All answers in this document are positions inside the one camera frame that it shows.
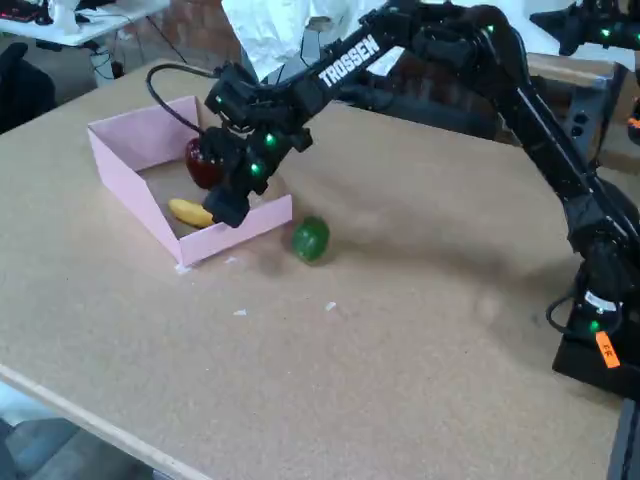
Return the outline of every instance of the cable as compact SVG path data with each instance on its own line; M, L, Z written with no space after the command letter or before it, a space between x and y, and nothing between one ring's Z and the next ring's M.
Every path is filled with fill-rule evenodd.
M302 60L302 63L304 63L304 66L309 68L309 64L305 61L304 58L302 58L302 52L304 51L304 34L302 35L302 42L300 43L300 60Z
M613 271L613 268L609 265L608 268L610 269L609 274L611 275L611 278L615 279L615 298L614 298L614 304L616 306L616 322L609 328L606 330L603 330L607 335L611 336L614 333L616 333L618 330L620 330L620 327L622 327L622 323L624 322L624 316L622 314L622 298L620 295L620 279L615 275L615 272ZM549 325L551 325L553 328L555 328L557 331L559 331L560 333L562 333L563 335L567 335L567 336L572 336L572 337L577 337L577 338L582 338L585 340L593 340L592 336L586 336L586 335L582 335L579 334L569 328L567 328L564 325L560 325L558 322L556 322L553 319L553 312L563 303L565 303L567 300L571 300L571 298L573 298L574 294L576 293L576 287L577 287L577 280L574 281L573 285L571 286L571 288L569 289L569 292L567 292L567 294L561 298L559 298L558 300L556 300L555 302L551 303L551 305L549 305L547 307L547 310L545 312L545 316L547 318L547 322L549 322Z
M160 28L155 24L155 22L153 20L151 20L151 17L149 17L147 15L147 20L149 21L149 23L151 24L151 26L153 28L155 28L155 30L158 32L158 34L163 38L163 40L165 42L167 42L167 45L169 45L169 48L171 48L171 50L173 50L174 52L176 52L176 54L180 57L180 60L183 61L183 63L189 65L189 62L187 62L186 58L184 58L182 56L182 54L178 51L178 49L173 45L173 43L171 43L171 40L169 40L167 38L167 36L162 32L162 30L160 30Z
M146 78L147 89L149 90L151 97L158 103L158 105L160 105L167 113L169 113L169 115L171 115L173 118L178 120L183 125L189 127L191 130L197 132L199 135L204 135L204 130L202 130L199 126L191 123L189 120L184 118L182 115L176 112L169 105L167 105L165 101L162 100L162 98L160 98L160 95L158 95L158 93L155 91L155 89L153 88L153 85L151 84L151 80L153 79L153 76L160 70L179 70L181 72L187 72L187 73L191 73L193 75L198 75L199 77L205 77L205 78L218 78L218 75L215 72L207 72L205 70L200 70L187 65L179 65L175 63L164 63L162 65L156 65L151 70L149 70L149 73L147 73L147 78Z
M106 77L102 72L98 71L99 68L104 67L107 63L111 63L111 61L113 60L113 55L111 54L111 52L109 52L109 51L107 51L105 53L93 52L89 56L90 57L102 57L104 55L108 55L107 59L104 62L102 62L100 65L94 66L93 67L93 71L94 71L94 73L97 73L98 75L100 75L105 80L115 80L115 77L113 77L113 76L112 77Z
M140 33L138 32L138 26L135 24L135 22L131 18L129 18L127 15L124 15L123 13L100 13L98 15L92 15L90 13L83 13L83 15L85 17L87 17L88 19L104 18L104 17L126 18L129 21L129 24L135 30L136 42L138 43L138 52L140 53L140 61L142 62L143 65L145 63L147 63L147 60L146 60L146 57L145 57L145 54L144 54L144 50L142 49L142 42L140 41Z
M545 316L547 317L547 322L549 322L549 325L551 325L553 328L555 328L557 331L559 331L561 334L563 335L567 335L567 336L578 336L578 337L582 337L581 335L576 334L573 330L570 330L569 328L560 325L558 322L556 322L553 319L553 312L563 303L565 303L567 300L571 300L571 298L573 298L573 286L571 287L571 290L569 290L569 292L560 297L558 300L554 301L551 303L551 305L549 305L547 307L547 310L545 311Z
M278 73L278 78L276 79L276 85L280 83L280 77L282 77L282 71L284 70L284 64L280 67L280 73Z

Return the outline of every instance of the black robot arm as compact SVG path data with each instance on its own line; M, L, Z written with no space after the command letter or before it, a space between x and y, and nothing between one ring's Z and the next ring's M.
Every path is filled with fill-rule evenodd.
M568 295L547 311L549 322L564 339L587 349L595 345L594 333L604 331L626 355L621 340L625 326L631 325L626 319L640 303L638 210L587 165L536 93L522 39L504 14L489 6L391 0L360 23L357 31L327 46L323 58L286 83L258 84L237 65L221 70L205 103L220 115L222 127L202 132L201 145L205 158L222 163L225 176L208 194L204 208L217 221L239 226L249 211L249 193L266 190L269 177L291 149L303 151L312 145L304 125L359 71L391 48L404 47L449 69L462 84L487 98L559 198L568 240L584 261ZM566 300L573 300L573 309L564 326L553 320L552 313ZM628 348L637 350L635 342ZM609 381L604 374L593 380L595 368L588 369L589 378L580 379ZM580 377L580 372L565 370Z
M580 45L640 49L640 2L629 1L623 13L617 0L583 0L564 10L534 13L531 21L560 42L560 55L573 55Z

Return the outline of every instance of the white cloth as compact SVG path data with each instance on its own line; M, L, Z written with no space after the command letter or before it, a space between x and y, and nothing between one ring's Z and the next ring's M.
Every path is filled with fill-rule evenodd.
M258 77L263 79L298 55L302 36L309 21L316 17L331 20L333 38L345 38L359 26L358 19L385 3L385 0L222 0L236 36L249 56ZM442 3L428 0L425 3ZM571 0L454 0L456 5L489 4L497 6L520 32L527 51L557 55L559 43L529 21L535 12L558 10ZM391 50L369 69L386 75L402 53ZM599 45L582 45L574 58L618 62L635 70L633 52Z
M331 21L333 38L345 38L358 19L385 0L222 0L222 8L261 80L298 55L312 18ZM402 50L389 51L369 69L386 75Z

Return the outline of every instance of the floor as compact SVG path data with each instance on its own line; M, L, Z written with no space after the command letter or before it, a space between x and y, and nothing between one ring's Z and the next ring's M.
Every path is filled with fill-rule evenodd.
M56 85L58 104L73 100L96 88L89 54L86 49L65 48L60 52L43 50L35 45L35 41L20 37L0 38L0 52L9 43L25 42L29 50L25 59L40 68L53 79ZM107 45L112 51L114 60L124 65L125 72L135 70L141 65L159 59L177 60L179 57L168 46L162 44L143 44L138 46L134 38L117 40L110 38ZM202 50L183 50L181 54L189 64L204 68L215 68L222 59Z

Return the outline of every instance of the black chair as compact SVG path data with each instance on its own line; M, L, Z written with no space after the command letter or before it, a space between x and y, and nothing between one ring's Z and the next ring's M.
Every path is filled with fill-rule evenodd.
M13 43L0 54L0 134L56 107L55 85L24 60L28 46Z

